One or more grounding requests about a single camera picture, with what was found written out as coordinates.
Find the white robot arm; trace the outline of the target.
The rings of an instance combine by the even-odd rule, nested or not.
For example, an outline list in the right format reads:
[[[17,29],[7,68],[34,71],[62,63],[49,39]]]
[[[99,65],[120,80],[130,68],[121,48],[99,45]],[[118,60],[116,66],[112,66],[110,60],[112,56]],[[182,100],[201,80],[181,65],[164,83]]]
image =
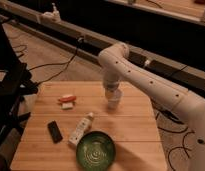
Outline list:
[[[205,171],[205,98],[128,61],[129,47],[119,42],[103,49],[98,62],[104,69],[103,87],[108,99],[116,96],[123,78],[175,114],[195,133],[189,171]]]

